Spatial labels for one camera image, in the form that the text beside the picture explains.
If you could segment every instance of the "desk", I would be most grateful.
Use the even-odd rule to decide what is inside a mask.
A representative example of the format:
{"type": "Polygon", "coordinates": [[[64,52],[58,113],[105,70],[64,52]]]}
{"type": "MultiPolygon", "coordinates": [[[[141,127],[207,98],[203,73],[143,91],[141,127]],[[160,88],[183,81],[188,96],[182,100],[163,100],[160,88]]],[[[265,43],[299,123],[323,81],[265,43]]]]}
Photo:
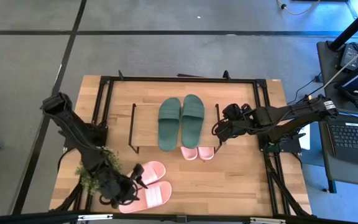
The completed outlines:
{"type": "MultiPolygon", "coordinates": [[[[85,122],[91,121],[100,78],[84,76],[75,112],[85,122]]],[[[281,81],[267,80],[267,86],[271,105],[285,106],[281,81]]],[[[167,168],[162,180],[172,184],[172,197],[165,205],[139,213],[272,216],[264,159],[259,151],[256,136],[244,135],[230,139],[210,161],[202,161],[199,158],[186,161],[178,148],[172,152],[163,152],[158,147],[148,146],[142,147],[140,154],[136,154],[128,146],[133,103],[137,106],[156,106],[173,96],[183,102],[184,97],[190,93],[198,95],[203,100],[206,111],[216,111],[216,103],[220,105],[220,110],[230,103],[248,103],[255,108],[254,92],[250,84],[114,82],[106,145],[119,153],[123,173],[128,173],[136,162],[156,160],[167,168]]],[[[299,161],[293,155],[285,153],[281,154],[281,159],[286,186],[303,209],[311,213],[299,161]]],[[[78,176],[75,176],[74,172],[79,162],[78,151],[71,151],[63,158],[50,208],[59,206],[77,184],[78,176]]],[[[278,209],[282,213],[282,201],[277,187],[275,193],[278,209]]],[[[93,197],[92,212],[119,212],[101,205],[98,199],[98,195],[93,197]]],[[[84,207],[85,197],[81,199],[80,205],[80,208],[84,207]]]]}
{"type": "MultiPolygon", "coordinates": [[[[338,64],[341,53],[329,50],[325,42],[317,43],[317,51],[323,81],[324,83],[327,83],[328,80],[337,73],[335,65],[338,64]]],[[[346,74],[342,73],[338,75],[338,78],[341,78],[344,75],[346,74]]],[[[351,102],[344,101],[337,90],[333,88],[333,85],[329,85],[325,89],[325,94],[328,98],[333,100],[339,111],[358,114],[358,109],[351,102]]],[[[334,182],[332,182],[332,180],[358,184],[358,165],[336,159],[333,156],[333,149],[331,146],[331,140],[328,137],[329,134],[326,122],[320,122],[319,129],[323,145],[326,175],[329,179],[330,192],[335,192],[334,182]]]]}

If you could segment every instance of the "green slipper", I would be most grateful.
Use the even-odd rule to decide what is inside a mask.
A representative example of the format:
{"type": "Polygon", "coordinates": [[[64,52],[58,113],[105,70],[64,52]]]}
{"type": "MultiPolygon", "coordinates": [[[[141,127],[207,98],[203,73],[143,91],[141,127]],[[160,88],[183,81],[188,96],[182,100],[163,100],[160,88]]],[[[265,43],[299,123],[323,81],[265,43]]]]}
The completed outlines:
{"type": "Polygon", "coordinates": [[[158,114],[158,146],[172,151],[177,146],[180,125],[180,101],[178,98],[165,100],[158,114]]]}
{"type": "Polygon", "coordinates": [[[200,143],[201,128],[204,121],[204,104],[196,95],[187,95],[183,102],[181,143],[194,149],[200,143]]]}

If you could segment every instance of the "green plant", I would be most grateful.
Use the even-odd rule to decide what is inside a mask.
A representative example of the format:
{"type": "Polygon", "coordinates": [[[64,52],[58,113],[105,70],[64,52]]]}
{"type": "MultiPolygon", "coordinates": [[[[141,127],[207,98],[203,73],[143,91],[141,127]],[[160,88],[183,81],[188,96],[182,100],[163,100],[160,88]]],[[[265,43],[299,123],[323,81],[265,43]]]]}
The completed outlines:
{"type": "MultiPolygon", "coordinates": [[[[106,153],[108,159],[112,164],[112,168],[115,171],[121,171],[121,164],[118,161],[118,153],[114,151],[110,151],[108,148],[104,147],[103,153],[106,153]]],[[[75,175],[79,175],[81,179],[81,185],[84,189],[89,189],[91,195],[99,192],[99,183],[96,178],[92,178],[90,174],[84,169],[82,162],[80,162],[80,166],[77,167],[75,171],[75,175]]]]}

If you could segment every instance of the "slide sandal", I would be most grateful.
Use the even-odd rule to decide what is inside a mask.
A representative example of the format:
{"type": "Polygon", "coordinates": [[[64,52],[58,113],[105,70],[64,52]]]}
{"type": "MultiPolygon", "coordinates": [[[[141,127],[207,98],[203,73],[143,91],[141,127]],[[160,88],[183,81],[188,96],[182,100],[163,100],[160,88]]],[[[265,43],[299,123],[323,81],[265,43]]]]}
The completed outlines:
{"type": "Polygon", "coordinates": [[[158,146],[172,151],[177,146],[180,125],[180,101],[178,98],[165,100],[158,113],[158,146]]]}
{"type": "Polygon", "coordinates": [[[204,121],[204,104],[196,95],[187,95],[183,102],[181,143],[194,149],[200,143],[204,121]]]}
{"type": "Polygon", "coordinates": [[[181,154],[183,155],[183,158],[185,158],[187,161],[192,161],[197,158],[197,149],[188,149],[186,147],[181,147],[180,150],[181,154]]]}
{"type": "Polygon", "coordinates": [[[214,147],[198,147],[197,150],[202,160],[210,160],[214,157],[214,147]]]}
{"type": "Polygon", "coordinates": [[[120,205],[119,211],[122,213],[132,213],[148,208],[158,207],[165,204],[172,194],[172,186],[167,181],[161,181],[147,186],[149,189],[140,189],[135,200],[129,205],[120,205]]]}
{"type": "Polygon", "coordinates": [[[161,179],[165,175],[165,166],[161,162],[150,161],[142,164],[144,172],[142,174],[142,181],[145,185],[149,185],[161,179]]]}

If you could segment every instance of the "wooden platform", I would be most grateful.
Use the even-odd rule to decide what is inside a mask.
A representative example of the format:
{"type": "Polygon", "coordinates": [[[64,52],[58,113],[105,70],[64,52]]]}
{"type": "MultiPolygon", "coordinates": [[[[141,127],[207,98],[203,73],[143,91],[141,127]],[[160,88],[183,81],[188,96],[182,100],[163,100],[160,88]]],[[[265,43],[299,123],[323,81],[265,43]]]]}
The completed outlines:
{"type": "MultiPolygon", "coordinates": [[[[85,122],[91,121],[99,80],[99,76],[85,76],[83,79],[75,112],[85,122]]],[[[267,80],[267,85],[271,105],[285,106],[281,81],[267,80]]],[[[153,123],[154,121],[149,117],[156,115],[156,110],[165,99],[177,97],[183,102],[187,94],[199,96],[204,103],[207,122],[203,130],[205,137],[202,142],[211,146],[219,144],[215,136],[211,135],[212,138],[207,134],[211,131],[209,120],[213,122],[216,119],[215,104],[219,104],[220,110],[230,103],[239,105],[248,103],[255,108],[254,92],[250,84],[114,82],[108,117],[107,146],[119,153],[123,173],[131,171],[137,162],[160,161],[167,168],[167,173],[162,180],[169,181],[172,185],[172,197],[165,205],[141,213],[271,216],[265,165],[263,155],[258,149],[256,136],[244,135],[228,140],[210,161],[202,161],[199,158],[186,161],[179,148],[173,152],[164,152],[155,147],[157,123],[151,124],[150,129],[139,129],[139,127],[134,129],[139,131],[134,135],[134,144],[146,146],[141,147],[139,155],[128,146],[133,103],[137,105],[136,120],[150,119],[149,122],[153,123]],[[155,134],[155,137],[143,139],[141,133],[144,131],[150,131],[151,136],[155,134]]],[[[289,191],[307,212],[311,212],[299,161],[291,154],[282,154],[281,158],[289,191]]],[[[59,206],[77,184],[78,176],[74,175],[74,171],[79,162],[78,151],[67,154],[62,160],[50,208],[59,206]]],[[[279,210],[282,211],[281,196],[277,187],[276,195],[279,210]]],[[[94,197],[91,211],[119,212],[109,206],[101,205],[98,199],[98,195],[94,197]]]]}

